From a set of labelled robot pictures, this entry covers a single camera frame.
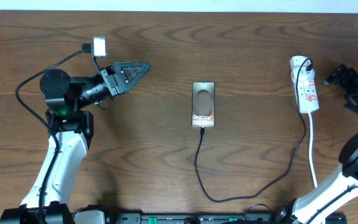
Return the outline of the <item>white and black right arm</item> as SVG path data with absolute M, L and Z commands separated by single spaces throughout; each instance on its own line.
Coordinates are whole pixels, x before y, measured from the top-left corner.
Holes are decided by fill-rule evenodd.
M 311 116 L 319 109 L 313 62 L 308 57 L 297 55 L 290 59 L 290 68 L 298 111 Z M 345 107 L 358 113 L 357 71 L 340 65 L 323 83 L 338 84 L 345 91 Z M 308 159 L 314 189 L 294 199 L 277 214 L 275 222 L 324 223 L 330 214 L 358 197 L 358 132 L 345 143 L 338 166 L 322 183 L 317 182 L 312 148 L 308 149 Z

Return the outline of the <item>gold Galaxy smartphone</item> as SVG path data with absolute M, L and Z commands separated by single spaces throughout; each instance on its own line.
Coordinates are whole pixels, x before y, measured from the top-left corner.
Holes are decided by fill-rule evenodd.
M 193 82 L 191 125 L 193 128 L 215 126 L 214 82 Z

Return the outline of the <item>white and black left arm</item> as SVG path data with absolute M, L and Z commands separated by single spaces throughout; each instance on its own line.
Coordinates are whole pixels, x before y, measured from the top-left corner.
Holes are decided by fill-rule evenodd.
M 148 62 L 116 62 L 92 77 L 71 77 L 60 69 L 42 75 L 47 155 L 30 192 L 19 207 L 3 211 L 1 223 L 116 222 L 115 215 L 98 206 L 70 211 L 76 175 L 94 135 L 94 117 L 85 107 L 126 94 L 150 69 Z

